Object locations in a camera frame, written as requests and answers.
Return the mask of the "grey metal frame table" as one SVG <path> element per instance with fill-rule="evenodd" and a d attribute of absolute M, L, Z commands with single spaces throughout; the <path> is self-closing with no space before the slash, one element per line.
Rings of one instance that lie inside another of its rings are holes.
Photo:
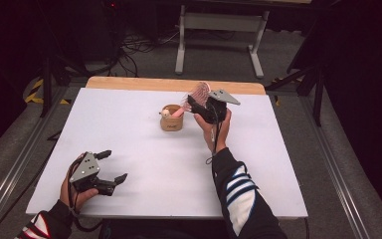
<path fill-rule="evenodd" d="M 235 32 L 252 32 L 254 42 L 248 46 L 249 56 L 257 78 L 264 76 L 258 51 L 268 23 L 270 11 L 265 9 L 260 15 L 241 16 L 231 14 L 194 13 L 189 12 L 185 5 L 180 7 L 179 15 L 179 45 L 176 57 L 175 73 L 181 75 L 185 59 L 185 30 L 219 30 Z"/>

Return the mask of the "person's left hand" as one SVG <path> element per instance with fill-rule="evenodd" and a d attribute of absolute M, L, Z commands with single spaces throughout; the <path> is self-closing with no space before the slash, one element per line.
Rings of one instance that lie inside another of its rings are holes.
<path fill-rule="evenodd" d="M 84 204 L 91 198 L 98 195 L 95 188 L 84 192 L 77 192 L 69 184 L 69 177 L 66 176 L 61 186 L 60 200 L 68 207 L 73 208 L 76 212 L 80 212 Z"/>

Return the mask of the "aluminium floor rail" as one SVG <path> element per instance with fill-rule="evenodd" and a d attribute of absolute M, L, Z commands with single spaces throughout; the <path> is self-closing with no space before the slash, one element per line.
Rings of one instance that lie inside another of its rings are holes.
<path fill-rule="evenodd" d="M 28 103 L 0 137 L 0 239 L 12 239 L 31 219 L 27 205 L 78 92 L 56 90 L 45 116 L 40 104 Z"/>
<path fill-rule="evenodd" d="M 356 239 L 371 239 L 367 232 L 366 226 L 360 216 L 358 208 L 355 204 L 354 198 L 343 178 L 343 175 L 338 168 L 335 157 L 332 153 L 330 145 L 325 137 L 325 134 L 320 126 L 316 124 L 314 117 L 312 116 L 311 103 L 308 98 L 301 97 L 299 99 L 301 107 L 307 117 L 311 129 L 315 135 L 315 138 L 319 144 L 320 150 L 323 154 L 324 163 L 328 174 L 331 178 L 340 204 L 344 210 L 344 213 L 348 219 L 349 225 L 353 231 Z"/>

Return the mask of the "yellow bear pen holder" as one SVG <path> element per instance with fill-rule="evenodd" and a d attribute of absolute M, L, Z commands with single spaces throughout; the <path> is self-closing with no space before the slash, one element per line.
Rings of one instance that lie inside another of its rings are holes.
<path fill-rule="evenodd" d="M 179 105 L 167 105 L 159 113 L 160 126 L 165 131 L 178 131 L 183 127 L 183 111 Z"/>

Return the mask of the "person's right hand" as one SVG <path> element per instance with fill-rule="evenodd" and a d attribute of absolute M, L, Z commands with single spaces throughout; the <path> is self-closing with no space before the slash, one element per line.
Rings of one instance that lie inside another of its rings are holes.
<path fill-rule="evenodd" d="M 196 123 L 203 130 L 203 137 L 211 152 L 219 152 L 227 146 L 226 140 L 229 133 L 231 116 L 232 112 L 227 110 L 225 120 L 222 122 L 220 129 L 217 129 L 215 124 L 209 124 L 205 122 L 203 118 L 198 114 L 194 115 Z"/>

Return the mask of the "yellow black floor tape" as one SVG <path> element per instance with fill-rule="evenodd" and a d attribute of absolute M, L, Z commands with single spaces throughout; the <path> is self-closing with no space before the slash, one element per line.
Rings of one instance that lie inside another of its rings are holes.
<path fill-rule="evenodd" d="M 38 91 L 40 87 L 44 84 L 43 79 L 39 79 L 36 81 L 36 83 L 33 85 L 30 93 L 25 98 L 26 103 L 35 103 L 35 104 L 43 104 L 44 99 L 38 97 Z"/>

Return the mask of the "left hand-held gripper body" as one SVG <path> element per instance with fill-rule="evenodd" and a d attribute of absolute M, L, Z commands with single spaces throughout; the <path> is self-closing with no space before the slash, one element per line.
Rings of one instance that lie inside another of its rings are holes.
<path fill-rule="evenodd" d="M 74 173 L 70 176 L 70 183 L 77 192 L 84 192 L 91 188 L 98 190 L 100 195 L 112 196 L 115 189 L 114 181 L 102 180 L 97 177 L 100 168 L 93 152 L 86 152 Z"/>

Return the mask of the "pink hairbrush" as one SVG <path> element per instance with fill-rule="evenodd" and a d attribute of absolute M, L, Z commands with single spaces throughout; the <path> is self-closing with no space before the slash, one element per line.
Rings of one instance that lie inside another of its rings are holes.
<path fill-rule="evenodd" d="M 208 83 L 200 82 L 197 86 L 190 91 L 182 101 L 181 107 L 175 111 L 171 116 L 173 118 L 181 117 L 185 112 L 194 113 L 198 107 L 205 107 L 209 97 L 211 88 Z"/>

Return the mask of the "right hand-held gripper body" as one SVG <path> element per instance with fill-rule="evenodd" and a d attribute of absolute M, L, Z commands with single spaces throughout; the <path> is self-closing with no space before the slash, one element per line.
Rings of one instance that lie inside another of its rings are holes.
<path fill-rule="evenodd" d="M 223 121 L 227 114 L 227 104 L 239 106 L 241 103 L 226 90 L 211 91 L 206 102 L 205 121 L 208 123 Z"/>

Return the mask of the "dark curtain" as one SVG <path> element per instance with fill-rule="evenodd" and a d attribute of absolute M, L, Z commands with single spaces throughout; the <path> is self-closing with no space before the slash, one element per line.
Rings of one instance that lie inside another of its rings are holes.
<path fill-rule="evenodd" d="M 382 0 L 312 0 L 320 10 L 292 65 L 323 61 L 325 86 L 382 200 Z"/>

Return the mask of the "black tripod stand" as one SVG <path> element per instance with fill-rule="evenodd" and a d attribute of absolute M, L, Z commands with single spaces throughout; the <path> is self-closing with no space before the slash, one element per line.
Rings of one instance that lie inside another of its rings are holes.
<path fill-rule="evenodd" d="M 323 96 L 324 78 L 322 76 L 322 64 L 314 64 L 305 69 L 299 70 L 289 76 L 279 80 L 278 82 L 271 83 L 266 87 L 268 92 L 275 91 L 290 82 L 301 78 L 301 82 L 296 88 L 296 93 L 299 96 L 307 97 L 312 89 L 315 89 L 314 103 L 312 107 L 312 117 L 317 126 L 321 126 L 320 112 Z"/>
<path fill-rule="evenodd" d="M 52 55 L 44 58 L 43 62 L 43 94 L 44 102 L 41 117 L 43 118 L 52 107 L 52 80 L 59 86 L 67 86 L 71 81 L 71 76 L 67 68 L 74 70 L 81 77 L 91 77 L 93 74 L 85 67 L 76 65 L 74 62 L 60 55 Z"/>

